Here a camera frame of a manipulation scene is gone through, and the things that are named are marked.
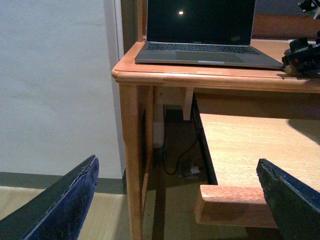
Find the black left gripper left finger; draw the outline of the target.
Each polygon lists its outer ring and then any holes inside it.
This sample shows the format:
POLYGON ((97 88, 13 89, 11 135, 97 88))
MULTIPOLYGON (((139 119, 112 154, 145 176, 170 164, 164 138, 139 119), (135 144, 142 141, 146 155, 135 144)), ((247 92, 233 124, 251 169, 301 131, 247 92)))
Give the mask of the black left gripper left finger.
POLYGON ((2 240, 76 240, 99 175, 95 155, 0 221, 2 240))

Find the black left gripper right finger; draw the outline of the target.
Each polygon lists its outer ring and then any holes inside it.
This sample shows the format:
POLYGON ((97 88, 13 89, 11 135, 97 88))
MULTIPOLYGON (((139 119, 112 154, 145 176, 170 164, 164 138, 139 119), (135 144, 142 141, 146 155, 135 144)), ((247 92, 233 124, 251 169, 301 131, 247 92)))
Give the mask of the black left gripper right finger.
POLYGON ((320 238, 320 193, 265 158, 256 167, 264 199, 284 240, 320 238))

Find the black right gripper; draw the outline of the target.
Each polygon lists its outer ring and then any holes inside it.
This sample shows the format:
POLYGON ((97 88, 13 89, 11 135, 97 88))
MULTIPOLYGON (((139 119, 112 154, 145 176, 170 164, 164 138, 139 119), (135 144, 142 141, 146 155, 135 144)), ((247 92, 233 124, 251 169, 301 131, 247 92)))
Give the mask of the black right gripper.
MULTIPOLYGON (((303 13, 308 13, 314 20, 320 18, 320 2, 304 0, 297 4, 303 13)), ((309 43, 307 37, 292 40, 289 49, 282 57, 284 71, 288 74, 320 73, 320 33, 315 43, 309 43)))

